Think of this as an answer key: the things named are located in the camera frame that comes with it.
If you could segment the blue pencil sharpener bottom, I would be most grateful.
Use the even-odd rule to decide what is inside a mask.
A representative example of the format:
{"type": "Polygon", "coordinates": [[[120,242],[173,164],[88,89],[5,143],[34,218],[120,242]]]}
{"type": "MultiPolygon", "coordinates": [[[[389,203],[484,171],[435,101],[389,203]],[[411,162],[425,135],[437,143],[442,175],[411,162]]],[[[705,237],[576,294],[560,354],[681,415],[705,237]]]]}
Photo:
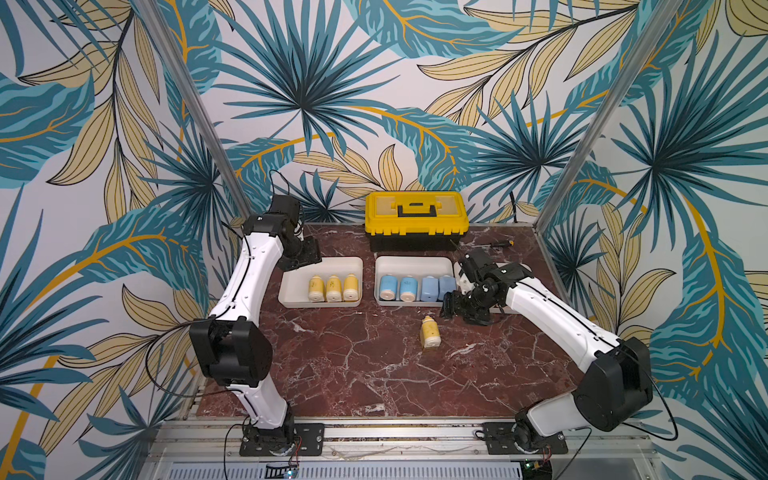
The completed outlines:
{"type": "Polygon", "coordinates": [[[421,302],[433,303],[438,301],[439,279],[434,276],[425,276],[421,280],[419,299],[421,302]]]}

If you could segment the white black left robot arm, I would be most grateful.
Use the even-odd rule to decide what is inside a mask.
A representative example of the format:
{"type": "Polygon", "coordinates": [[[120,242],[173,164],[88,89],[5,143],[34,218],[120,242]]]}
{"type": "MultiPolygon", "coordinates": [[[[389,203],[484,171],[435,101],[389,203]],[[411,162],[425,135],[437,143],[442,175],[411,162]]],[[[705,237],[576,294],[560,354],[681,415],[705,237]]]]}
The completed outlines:
{"type": "Polygon", "coordinates": [[[242,225],[239,258],[222,297],[189,329],[203,375],[233,393],[248,414],[243,441],[272,455],[298,445],[294,417],[270,376],[273,346],[259,329],[261,306],[275,269],[321,261],[317,240],[304,237],[300,201],[276,195],[268,210],[242,225]]]}

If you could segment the yellow pencil sharpener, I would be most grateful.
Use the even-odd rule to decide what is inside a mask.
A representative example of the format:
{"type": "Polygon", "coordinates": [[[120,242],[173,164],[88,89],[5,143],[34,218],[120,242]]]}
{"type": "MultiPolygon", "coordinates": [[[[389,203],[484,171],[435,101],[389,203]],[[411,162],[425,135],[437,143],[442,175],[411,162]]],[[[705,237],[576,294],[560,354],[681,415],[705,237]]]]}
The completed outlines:
{"type": "Polygon", "coordinates": [[[354,274],[345,277],[342,294],[345,302],[357,302],[360,299],[359,280],[354,274]]]}
{"type": "Polygon", "coordinates": [[[422,320],[420,341],[424,349],[437,348],[441,345],[438,323],[431,316],[426,316],[422,320]]]}
{"type": "Polygon", "coordinates": [[[310,302],[325,302],[325,282],[319,275],[314,275],[308,285],[308,299],[310,302]]]}
{"type": "Polygon", "coordinates": [[[329,303],[343,301],[343,285],[337,275],[331,275],[326,282],[325,299],[329,303]]]}

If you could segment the blue pencil sharpener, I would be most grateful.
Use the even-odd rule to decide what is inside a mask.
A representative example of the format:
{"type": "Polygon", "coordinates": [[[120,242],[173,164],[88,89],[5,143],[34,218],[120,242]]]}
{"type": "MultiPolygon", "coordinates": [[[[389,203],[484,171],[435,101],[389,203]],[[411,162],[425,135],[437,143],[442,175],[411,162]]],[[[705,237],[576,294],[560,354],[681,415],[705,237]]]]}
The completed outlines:
{"type": "Polygon", "coordinates": [[[438,301],[439,279],[434,276],[425,276],[421,280],[419,299],[421,302],[433,303],[438,301]]]}
{"type": "Polygon", "coordinates": [[[419,281],[410,276],[402,277],[399,286],[399,300],[402,302],[415,302],[418,300],[419,281]]]}
{"type": "Polygon", "coordinates": [[[457,287],[453,275],[443,275],[438,279],[438,300],[442,302],[448,293],[454,292],[457,287]]]}
{"type": "Polygon", "coordinates": [[[382,301],[395,301],[398,298],[399,278],[383,275],[380,278],[378,296],[382,301]]]}

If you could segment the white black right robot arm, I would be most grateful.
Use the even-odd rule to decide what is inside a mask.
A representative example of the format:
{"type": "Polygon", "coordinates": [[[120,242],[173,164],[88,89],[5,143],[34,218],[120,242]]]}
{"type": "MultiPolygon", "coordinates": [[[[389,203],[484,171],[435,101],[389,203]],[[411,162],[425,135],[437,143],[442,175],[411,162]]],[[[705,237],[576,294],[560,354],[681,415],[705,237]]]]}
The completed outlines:
{"type": "Polygon", "coordinates": [[[518,262],[499,265],[474,249],[459,266],[461,287],[445,295],[442,317],[487,326],[491,308],[507,307],[553,340],[583,374],[572,391],[516,414],[512,438],[518,450],[538,452],[565,430],[610,432],[652,402],[650,352],[642,341],[622,340],[594,324],[518,262]]]}

